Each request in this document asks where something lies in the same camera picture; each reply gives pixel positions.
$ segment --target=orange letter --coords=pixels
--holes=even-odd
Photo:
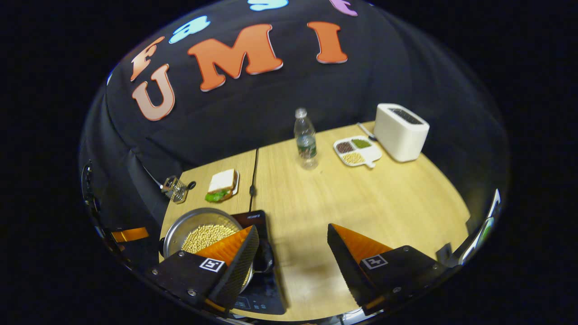
[[[209,91],[222,86],[225,76],[217,73],[215,65],[228,75],[237,79],[241,76],[241,67],[245,55],[249,58],[246,72],[250,75],[273,71],[283,66],[283,61],[275,57],[269,41],[269,24],[258,24],[242,29],[233,47],[214,38],[204,40],[191,47],[188,55],[195,56],[203,77],[202,91]]]
[[[161,67],[150,76],[151,80],[157,81],[158,88],[161,90],[162,103],[160,105],[154,106],[153,103],[150,102],[149,94],[146,92],[147,82],[141,83],[135,91],[132,92],[132,97],[136,100],[136,104],[139,105],[140,111],[151,121],[158,121],[167,116],[175,105],[175,94],[169,78],[166,75],[168,69],[168,64],[161,65]]]
[[[317,34],[319,42],[319,54],[317,60],[321,63],[344,63],[347,61],[347,54],[341,51],[337,31],[341,28],[325,21],[311,21],[307,27],[313,29]]]
[[[131,81],[135,81],[136,77],[140,75],[141,72],[149,65],[150,60],[147,60],[147,57],[153,56],[154,52],[157,50],[157,46],[155,44],[160,43],[164,36],[157,38],[153,43],[147,46],[142,52],[140,52],[134,59],[132,59],[132,76]]]

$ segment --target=white toaster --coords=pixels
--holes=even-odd
[[[397,104],[378,104],[373,133],[390,156],[400,163],[415,160],[424,147],[429,124]]]

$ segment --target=small metal rack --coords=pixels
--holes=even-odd
[[[173,175],[165,180],[161,186],[161,192],[176,204],[183,203],[187,199],[188,190],[192,188],[190,185],[186,186],[177,176]]]

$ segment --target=metal pot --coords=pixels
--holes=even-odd
[[[178,218],[166,232],[166,237],[161,240],[161,255],[167,258],[180,251],[189,233],[205,224],[222,225],[234,232],[243,229],[239,222],[226,212],[213,208],[194,209]],[[244,283],[240,292],[243,292],[249,282],[251,282],[253,272],[253,263],[251,263],[249,267],[249,278]]]

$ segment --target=soybeans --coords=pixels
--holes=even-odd
[[[189,232],[182,249],[185,252],[194,254],[234,233],[233,230],[220,224],[204,224]]]
[[[357,152],[346,154],[345,156],[343,156],[343,160],[345,160],[346,163],[352,165],[365,162],[363,156],[358,154]]]

